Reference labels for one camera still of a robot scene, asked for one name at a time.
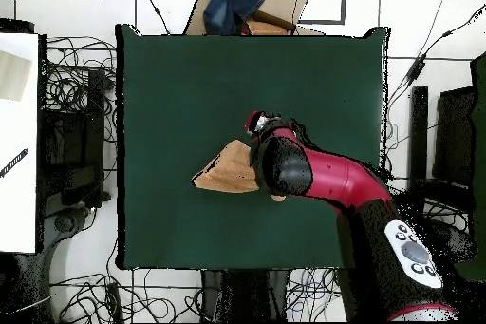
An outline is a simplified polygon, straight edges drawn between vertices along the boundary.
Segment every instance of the dark green table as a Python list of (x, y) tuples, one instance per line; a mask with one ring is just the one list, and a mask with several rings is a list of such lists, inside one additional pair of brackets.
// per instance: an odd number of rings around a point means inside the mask
[(303, 123), (329, 151), (379, 163), (385, 29), (337, 36), (138, 36), (117, 26), (119, 265), (340, 267), (318, 200), (196, 189), (252, 110)]

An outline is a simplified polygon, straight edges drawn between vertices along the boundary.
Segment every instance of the white floor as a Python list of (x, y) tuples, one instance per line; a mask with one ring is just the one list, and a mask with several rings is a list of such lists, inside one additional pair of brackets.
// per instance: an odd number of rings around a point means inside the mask
[[(340, 0), (322, 0), (323, 3)], [(426, 48), (445, 31), (455, 28), (469, 19), (473, 12), (486, 0), (443, 0), (439, 15), (428, 39)], [(194, 0), (154, 0), (172, 33), (182, 33), (191, 12)], [(314, 7), (319, 0), (311, 0)], [(433, 23), (440, 0), (346, 0), (346, 22), (342, 26), (312, 26), (310, 28), (332, 35), (362, 36), (376, 26), (391, 27), (388, 47), (388, 86), (393, 92), (406, 71), (413, 63), (424, 44)], [(335, 9), (336, 5), (327, 5)], [(154, 13), (148, 0), (0, 0), (0, 17), (9, 17), (30, 21), (35, 24), (37, 33), (48, 37), (56, 36), (92, 36), (116, 45), (114, 26), (118, 23), (136, 25), (142, 34), (161, 34), (163, 25)], [(442, 39), (429, 52), (429, 60), (419, 79), (414, 85), (429, 87), (429, 123), (436, 121), (437, 99), (444, 90), (471, 84), (469, 62), (486, 51), (486, 15), (474, 23)], [(409, 98), (405, 92), (394, 105), (390, 113), (391, 121), (398, 126), (398, 139), (408, 134)], [(432, 168), (434, 129), (429, 130), (429, 163)], [(397, 140), (394, 135), (390, 143)], [(105, 144), (105, 167), (111, 168), (114, 161), (114, 148)], [(390, 152), (393, 172), (396, 176), (406, 176), (407, 140), (401, 142), (398, 149)], [(56, 251), (51, 267), (51, 282), (59, 282), (76, 276), (87, 276), (106, 272), (108, 260), (116, 239), (117, 187), (116, 176), (112, 173), (105, 182), (105, 190), (113, 200), (103, 205), (98, 211), (94, 225), (76, 237), (61, 243)], [(396, 186), (402, 188), (403, 182)], [(122, 285), (130, 287), (131, 272), (119, 271), (113, 258), (109, 264), (110, 273)], [(142, 286), (146, 270), (134, 273), (135, 288), (140, 297), (145, 297)], [(300, 272), (294, 272), (296, 279), (301, 279)], [(149, 297), (165, 297), (176, 306), (177, 312), (186, 308), (184, 297), (192, 296), (194, 287), (200, 286), (198, 271), (155, 270), (146, 279)], [(167, 289), (162, 286), (189, 287), (191, 289)], [(52, 287), (52, 305), (57, 315), (68, 300), (79, 290), (75, 286)], [(131, 302), (130, 295), (121, 291), (125, 304)], [(165, 306), (161, 302), (152, 307), (155, 315), (164, 315)], [(81, 309), (72, 309), (66, 319), (82, 316)], [(170, 313), (160, 321), (169, 321)], [(332, 300), (325, 314), (320, 314), (318, 321), (345, 321), (341, 299)], [(147, 312), (135, 314), (134, 322), (150, 322), (153, 319)], [(196, 322), (198, 317), (191, 312), (182, 314), (178, 321)]]

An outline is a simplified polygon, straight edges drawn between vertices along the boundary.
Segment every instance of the cardboard box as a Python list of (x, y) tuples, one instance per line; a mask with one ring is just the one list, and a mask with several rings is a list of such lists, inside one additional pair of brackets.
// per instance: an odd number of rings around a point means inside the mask
[[(184, 34), (205, 35), (203, 13), (211, 0), (196, 0)], [(252, 19), (267, 22), (298, 35), (324, 35), (324, 33), (297, 26), (304, 6), (308, 0), (265, 0)]]

